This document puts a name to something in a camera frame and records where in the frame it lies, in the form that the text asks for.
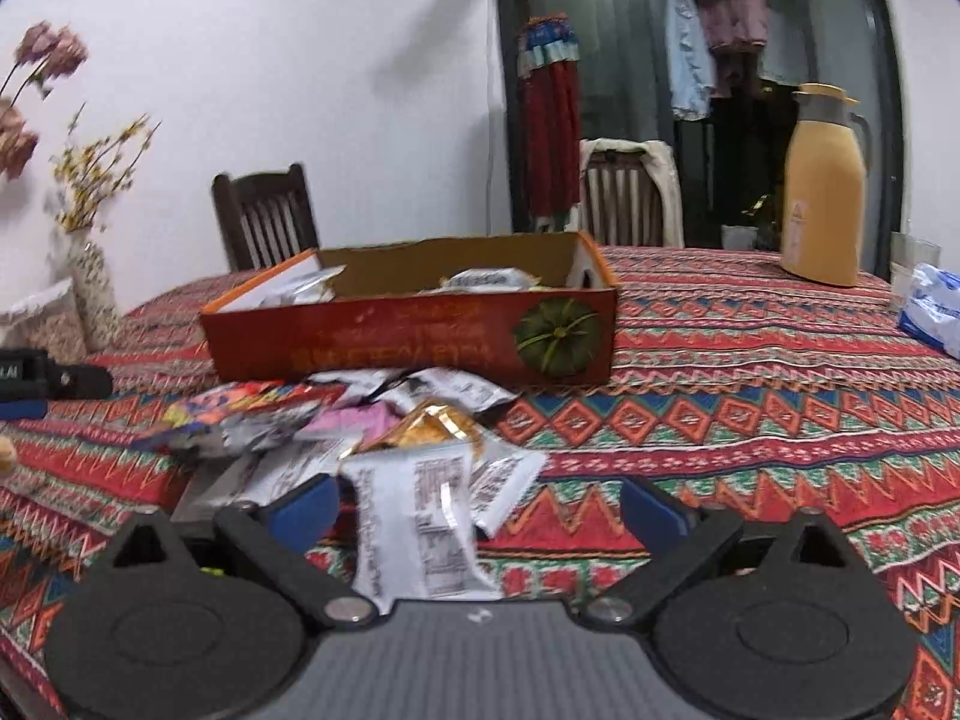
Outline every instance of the red patterned tablecloth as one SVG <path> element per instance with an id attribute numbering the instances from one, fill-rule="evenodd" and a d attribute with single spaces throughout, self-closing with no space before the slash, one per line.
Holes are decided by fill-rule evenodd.
<path id="1" fill-rule="evenodd" d="M 510 595 L 607 586 L 646 555 L 619 519 L 618 477 L 642 473 L 690 503 L 748 517 L 825 509 L 922 635 L 900 716 L 952 720 L 960 630 L 960 365 L 894 327 L 889 289 L 792 278 L 776 257 L 609 248 L 623 282 L 613 378 L 531 391 L 501 420 L 550 463 L 481 557 Z M 118 394 L 59 403 L 3 428 L 23 464 L 0 487 L 0 656 L 53 699 L 50 622 L 139 507 L 171 506 L 184 470 L 129 450 L 171 400 L 214 383 L 195 324 L 241 276 L 206 279 L 134 311 L 98 356 Z M 310 559 L 352 570 L 352 546 Z"/>

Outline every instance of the red cardboard box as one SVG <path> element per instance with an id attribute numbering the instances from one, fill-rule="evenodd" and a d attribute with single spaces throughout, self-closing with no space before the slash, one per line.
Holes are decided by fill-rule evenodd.
<path id="1" fill-rule="evenodd" d="M 335 300 L 259 308 L 284 282 L 339 265 Z M 521 269 L 547 289 L 423 293 L 470 268 Z M 306 251 L 209 303 L 200 322 L 224 381 L 438 365 L 506 385 L 601 385 L 616 300 L 616 279 L 584 233 L 440 238 Z"/>

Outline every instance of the chair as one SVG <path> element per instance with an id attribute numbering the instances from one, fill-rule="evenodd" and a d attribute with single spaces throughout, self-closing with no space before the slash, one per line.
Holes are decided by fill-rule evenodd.
<path id="1" fill-rule="evenodd" d="M 638 153 L 594 151 L 581 180 L 581 226 L 599 244 L 664 245 L 664 201 Z"/>
<path id="2" fill-rule="evenodd" d="M 318 247 L 304 166 L 213 179 L 213 205 L 233 271 L 270 268 Z"/>

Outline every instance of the speckled vase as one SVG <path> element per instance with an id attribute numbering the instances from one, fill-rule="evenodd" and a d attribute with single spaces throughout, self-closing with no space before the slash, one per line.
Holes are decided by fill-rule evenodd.
<path id="1" fill-rule="evenodd" d="M 70 233 L 69 239 L 66 261 L 73 278 L 86 347 L 91 352 L 101 351 L 113 343 L 120 330 L 120 313 L 107 260 L 104 250 L 90 238 L 89 230 Z"/>

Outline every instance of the pink wrapper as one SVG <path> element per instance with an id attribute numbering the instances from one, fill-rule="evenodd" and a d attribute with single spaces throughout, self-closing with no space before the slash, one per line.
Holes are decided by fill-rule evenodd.
<path id="1" fill-rule="evenodd" d="M 347 409 L 322 410 L 296 434 L 298 439 L 363 431 L 363 443 L 375 442 L 400 422 L 386 403 Z"/>

